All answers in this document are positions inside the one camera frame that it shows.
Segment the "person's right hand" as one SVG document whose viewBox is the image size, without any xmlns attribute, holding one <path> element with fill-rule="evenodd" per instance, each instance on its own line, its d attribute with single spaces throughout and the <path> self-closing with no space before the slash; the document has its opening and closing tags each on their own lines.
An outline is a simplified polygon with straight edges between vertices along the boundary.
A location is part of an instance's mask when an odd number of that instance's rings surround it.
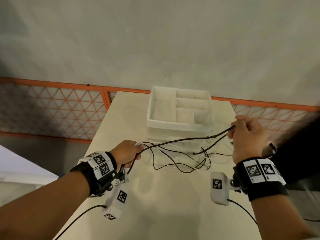
<svg viewBox="0 0 320 240">
<path fill-rule="evenodd" d="M 238 129 L 238 145 L 234 145 L 233 161 L 238 164 L 248 158 L 262 157 L 262 151 L 267 144 L 266 129 L 258 122 L 257 119 L 237 115 L 231 126 Z"/>
</svg>

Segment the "person's left hand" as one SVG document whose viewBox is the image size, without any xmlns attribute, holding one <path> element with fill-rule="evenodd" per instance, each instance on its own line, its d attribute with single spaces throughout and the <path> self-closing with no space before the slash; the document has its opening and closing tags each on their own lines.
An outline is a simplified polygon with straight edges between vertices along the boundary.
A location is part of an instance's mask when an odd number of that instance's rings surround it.
<svg viewBox="0 0 320 240">
<path fill-rule="evenodd" d="M 114 157 L 117 164 L 117 171 L 123 165 L 124 168 L 130 168 L 134 159 L 141 158 L 141 152 L 145 148 L 144 145 L 135 145 L 136 141 L 124 140 L 109 152 Z"/>
</svg>

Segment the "person's left forearm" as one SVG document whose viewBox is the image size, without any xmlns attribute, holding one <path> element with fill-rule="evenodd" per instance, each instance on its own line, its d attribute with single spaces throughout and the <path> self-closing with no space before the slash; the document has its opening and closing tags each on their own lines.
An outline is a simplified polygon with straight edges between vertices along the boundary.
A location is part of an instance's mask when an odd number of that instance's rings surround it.
<svg viewBox="0 0 320 240">
<path fill-rule="evenodd" d="M 89 197 L 81 172 L 65 176 L 0 207 L 0 240 L 53 240 Z"/>
</svg>

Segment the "person's right forearm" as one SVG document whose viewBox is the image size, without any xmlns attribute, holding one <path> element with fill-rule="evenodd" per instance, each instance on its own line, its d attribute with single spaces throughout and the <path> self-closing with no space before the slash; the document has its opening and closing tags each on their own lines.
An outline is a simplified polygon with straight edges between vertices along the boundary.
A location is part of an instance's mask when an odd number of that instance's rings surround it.
<svg viewBox="0 0 320 240">
<path fill-rule="evenodd" d="M 285 195 L 258 198 L 251 206 L 262 240 L 320 240 Z"/>
</svg>

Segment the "black wristband with marker tags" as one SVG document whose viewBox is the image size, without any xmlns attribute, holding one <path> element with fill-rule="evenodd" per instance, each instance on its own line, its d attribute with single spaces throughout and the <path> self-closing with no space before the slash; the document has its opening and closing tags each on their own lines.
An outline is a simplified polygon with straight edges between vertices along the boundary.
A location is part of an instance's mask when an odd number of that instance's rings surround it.
<svg viewBox="0 0 320 240">
<path fill-rule="evenodd" d="M 249 201 L 276 195 L 288 196 L 285 180 L 270 159 L 251 157 L 233 167 L 234 179 Z"/>
<path fill-rule="evenodd" d="M 80 172 L 85 177 L 91 195 L 102 195 L 117 175 L 117 162 L 110 152 L 96 151 L 78 161 L 70 172 Z"/>
</svg>

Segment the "white compartment organizer box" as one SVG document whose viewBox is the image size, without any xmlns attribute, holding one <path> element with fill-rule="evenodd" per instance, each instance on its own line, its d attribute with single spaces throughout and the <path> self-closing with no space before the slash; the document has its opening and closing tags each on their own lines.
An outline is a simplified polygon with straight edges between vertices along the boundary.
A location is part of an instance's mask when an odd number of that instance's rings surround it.
<svg viewBox="0 0 320 240">
<path fill-rule="evenodd" d="M 211 136 L 215 124 L 211 101 L 208 91 L 154 86 L 147 110 L 147 140 Z"/>
</svg>

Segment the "orange mesh fence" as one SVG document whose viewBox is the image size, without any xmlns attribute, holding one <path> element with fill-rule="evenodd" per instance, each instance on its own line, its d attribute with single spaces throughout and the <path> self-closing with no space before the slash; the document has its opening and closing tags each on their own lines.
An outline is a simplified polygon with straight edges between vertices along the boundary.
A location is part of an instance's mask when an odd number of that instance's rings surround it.
<svg viewBox="0 0 320 240">
<path fill-rule="evenodd" d="M 61 138 L 90 144 L 117 92 L 149 90 L 0 77 L 0 135 Z M 320 105 L 284 104 L 212 96 L 237 115 L 260 120 L 270 142 L 320 116 Z"/>
</svg>

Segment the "white board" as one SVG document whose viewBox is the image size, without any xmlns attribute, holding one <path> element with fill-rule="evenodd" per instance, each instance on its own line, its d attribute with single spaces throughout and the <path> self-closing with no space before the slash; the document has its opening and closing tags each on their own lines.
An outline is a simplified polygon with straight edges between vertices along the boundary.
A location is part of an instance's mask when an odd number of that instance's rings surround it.
<svg viewBox="0 0 320 240">
<path fill-rule="evenodd" d="M 59 177 L 0 145 L 0 182 L 47 185 Z"/>
</svg>

